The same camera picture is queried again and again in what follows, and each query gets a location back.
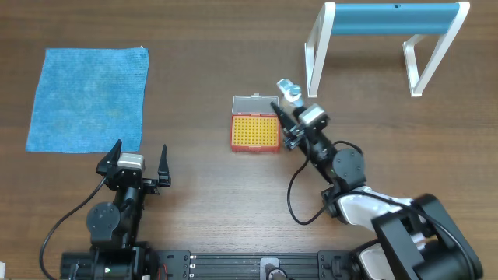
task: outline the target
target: brown wooden surface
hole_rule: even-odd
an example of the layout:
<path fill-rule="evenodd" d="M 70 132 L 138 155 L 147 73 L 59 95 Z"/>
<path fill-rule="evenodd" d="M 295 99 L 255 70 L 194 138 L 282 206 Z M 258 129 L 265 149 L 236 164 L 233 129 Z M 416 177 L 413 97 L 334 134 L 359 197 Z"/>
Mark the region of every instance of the brown wooden surface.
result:
<path fill-rule="evenodd" d="M 9 278 L 42 278 L 37 259 L 48 230 L 99 182 L 102 154 L 25 152 L 34 93 L 47 47 L 143 46 L 150 69 L 140 153 L 155 176 L 168 145 L 171 189 L 146 199 L 139 231 L 158 249 L 193 252 L 349 250 L 372 233 L 322 215 L 310 226 L 289 216 L 286 187 L 304 157 L 230 151 L 233 95 L 279 95 L 275 83 L 305 83 L 303 43 L 320 1 L 0 2 L 0 261 Z M 471 11 L 422 98 L 413 99 L 407 37 L 333 37 L 319 98 L 326 133 L 366 153 L 369 185 L 393 196 L 430 192 L 445 205 L 498 278 L 498 2 Z M 419 65 L 435 40 L 417 45 Z M 321 207 L 327 186 L 313 168 L 296 180 L 299 217 Z M 86 251 L 86 213 L 103 188 L 54 234 L 45 254 Z"/>

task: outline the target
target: blue towel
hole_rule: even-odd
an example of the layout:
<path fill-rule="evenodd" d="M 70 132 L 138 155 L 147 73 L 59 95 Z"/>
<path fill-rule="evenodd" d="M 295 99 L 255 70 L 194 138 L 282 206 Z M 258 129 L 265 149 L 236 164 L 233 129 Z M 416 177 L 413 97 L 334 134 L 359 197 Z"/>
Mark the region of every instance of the blue towel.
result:
<path fill-rule="evenodd" d="M 28 152 L 137 152 L 149 51 L 47 49 Z"/>

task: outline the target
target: transparent lid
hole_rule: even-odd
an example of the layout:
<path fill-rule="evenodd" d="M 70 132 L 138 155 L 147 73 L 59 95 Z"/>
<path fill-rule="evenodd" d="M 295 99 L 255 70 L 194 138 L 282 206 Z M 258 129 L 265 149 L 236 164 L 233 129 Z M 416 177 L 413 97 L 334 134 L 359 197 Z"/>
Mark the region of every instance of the transparent lid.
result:
<path fill-rule="evenodd" d="M 271 102 L 279 105 L 277 96 L 260 96 L 255 93 L 251 96 L 234 96 L 232 114 L 275 114 Z"/>

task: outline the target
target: yellow grid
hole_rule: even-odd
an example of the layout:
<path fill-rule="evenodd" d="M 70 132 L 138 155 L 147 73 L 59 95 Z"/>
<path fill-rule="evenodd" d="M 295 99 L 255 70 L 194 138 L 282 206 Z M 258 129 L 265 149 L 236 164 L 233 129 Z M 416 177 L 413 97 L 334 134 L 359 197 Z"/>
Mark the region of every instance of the yellow grid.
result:
<path fill-rule="evenodd" d="M 278 143 L 277 117 L 233 116 L 232 145 L 276 146 Z"/>

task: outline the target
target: white stand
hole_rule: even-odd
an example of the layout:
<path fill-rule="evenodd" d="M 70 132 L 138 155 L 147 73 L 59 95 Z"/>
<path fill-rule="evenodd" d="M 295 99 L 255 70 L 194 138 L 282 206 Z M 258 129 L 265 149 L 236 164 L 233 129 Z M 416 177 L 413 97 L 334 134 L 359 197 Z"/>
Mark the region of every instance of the white stand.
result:
<path fill-rule="evenodd" d="M 450 28 L 437 41 L 436 48 L 427 63 L 426 69 L 419 77 L 415 58 L 415 44 L 421 41 L 425 36 L 417 34 L 403 43 L 405 52 L 406 71 L 408 74 L 410 93 L 412 97 L 422 95 L 427 83 L 436 71 L 437 66 L 443 59 L 444 54 L 453 42 L 453 39 L 460 30 L 461 24 L 467 16 L 470 4 L 468 2 L 459 2 L 460 9 L 453 19 Z M 308 42 L 304 44 L 304 55 L 306 59 L 306 81 L 308 97 L 318 97 L 318 85 L 320 84 L 321 72 L 324 67 L 325 56 L 327 55 L 328 42 L 332 34 L 332 24 L 334 23 L 335 3 L 326 2 L 318 14 L 317 20 L 313 25 Z"/>

